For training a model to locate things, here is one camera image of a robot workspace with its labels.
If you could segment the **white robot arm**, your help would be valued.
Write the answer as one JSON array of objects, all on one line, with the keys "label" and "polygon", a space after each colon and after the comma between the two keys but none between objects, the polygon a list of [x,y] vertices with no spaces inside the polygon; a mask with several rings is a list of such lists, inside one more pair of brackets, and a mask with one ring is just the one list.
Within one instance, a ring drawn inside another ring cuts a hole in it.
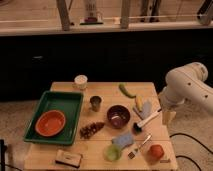
[{"label": "white robot arm", "polygon": [[166,86],[158,95],[164,125],[171,123],[176,115],[175,108],[186,99],[213,114],[213,88],[205,84],[207,78],[208,70],[200,62],[174,68],[166,74]]}]

